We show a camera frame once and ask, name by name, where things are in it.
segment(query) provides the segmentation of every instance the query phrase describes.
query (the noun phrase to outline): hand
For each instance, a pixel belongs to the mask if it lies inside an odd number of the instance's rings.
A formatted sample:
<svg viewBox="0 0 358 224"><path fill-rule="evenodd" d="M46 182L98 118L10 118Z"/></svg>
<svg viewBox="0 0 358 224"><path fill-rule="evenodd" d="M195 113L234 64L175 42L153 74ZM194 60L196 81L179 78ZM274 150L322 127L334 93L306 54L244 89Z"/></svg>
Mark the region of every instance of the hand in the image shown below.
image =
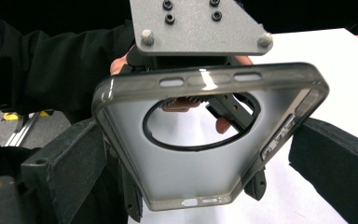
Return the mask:
<svg viewBox="0 0 358 224"><path fill-rule="evenodd" d="M118 75L120 73L121 68L124 64L127 64L127 54L121 58L115 59L110 64L110 75ZM243 65L253 65L252 61L247 56L235 56L237 61ZM166 106L162 108L165 112L187 112L190 108L194 108L199 106L200 103L194 103L186 98L178 98L172 105ZM230 123L225 118L218 118L216 120L216 130L218 133L225 133L229 127L231 127Z"/></svg>

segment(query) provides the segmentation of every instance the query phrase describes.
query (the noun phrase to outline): black sleeve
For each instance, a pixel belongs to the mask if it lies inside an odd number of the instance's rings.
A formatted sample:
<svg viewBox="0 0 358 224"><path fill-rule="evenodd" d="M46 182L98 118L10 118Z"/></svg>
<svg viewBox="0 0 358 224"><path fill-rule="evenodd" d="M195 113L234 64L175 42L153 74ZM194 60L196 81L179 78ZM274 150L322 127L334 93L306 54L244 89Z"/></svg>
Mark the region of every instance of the black sleeve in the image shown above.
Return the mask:
<svg viewBox="0 0 358 224"><path fill-rule="evenodd" d="M50 37L22 35L0 20L0 105L21 114L90 111L94 88L132 41L130 21L113 30Z"/></svg>

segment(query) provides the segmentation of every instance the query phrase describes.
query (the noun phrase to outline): gray metal plate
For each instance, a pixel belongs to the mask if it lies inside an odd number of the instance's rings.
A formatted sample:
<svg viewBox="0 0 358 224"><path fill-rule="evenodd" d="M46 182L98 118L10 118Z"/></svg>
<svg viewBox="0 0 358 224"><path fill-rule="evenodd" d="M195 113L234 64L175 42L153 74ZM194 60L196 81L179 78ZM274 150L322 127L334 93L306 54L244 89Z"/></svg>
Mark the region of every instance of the gray metal plate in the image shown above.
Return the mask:
<svg viewBox="0 0 358 224"><path fill-rule="evenodd" d="M272 48L272 42L259 44L266 31L233 0L220 0L218 7L209 0L171 1L172 9L166 10L163 0L131 0L136 45L144 55L263 55ZM220 21L212 19L217 10ZM174 24L165 21L168 13ZM152 31L152 45L142 41L144 30Z"/></svg>

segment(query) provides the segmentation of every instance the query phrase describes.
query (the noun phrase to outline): phone case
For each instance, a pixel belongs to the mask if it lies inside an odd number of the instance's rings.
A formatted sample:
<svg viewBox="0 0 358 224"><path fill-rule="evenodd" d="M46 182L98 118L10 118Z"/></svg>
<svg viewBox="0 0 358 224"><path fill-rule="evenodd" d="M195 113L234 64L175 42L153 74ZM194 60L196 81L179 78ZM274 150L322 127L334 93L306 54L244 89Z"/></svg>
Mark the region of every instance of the phone case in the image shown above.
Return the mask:
<svg viewBox="0 0 358 224"><path fill-rule="evenodd" d="M322 75L307 63L175 69L104 80L92 113L149 209L158 211L233 202L327 94ZM211 113L229 113L238 133L196 146L180 145L186 138L162 141L159 134L170 136L184 123L184 133L202 126L182 119L160 130L173 116L160 108L183 97L217 104Z"/></svg>

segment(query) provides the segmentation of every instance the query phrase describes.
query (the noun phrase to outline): white surface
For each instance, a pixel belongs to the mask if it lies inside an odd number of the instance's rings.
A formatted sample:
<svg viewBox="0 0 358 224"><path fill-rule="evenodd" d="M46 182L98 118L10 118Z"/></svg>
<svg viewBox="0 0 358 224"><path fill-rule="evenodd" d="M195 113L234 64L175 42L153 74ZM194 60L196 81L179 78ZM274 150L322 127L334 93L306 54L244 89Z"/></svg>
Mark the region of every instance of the white surface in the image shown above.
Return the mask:
<svg viewBox="0 0 358 224"><path fill-rule="evenodd" d="M330 86L313 114L358 136L358 38L343 29L274 36L274 47L254 63L313 63ZM287 160L290 142L268 163L267 192L260 202L241 194L234 203L196 209L150 212L142 224L159 223L346 223Z"/></svg>

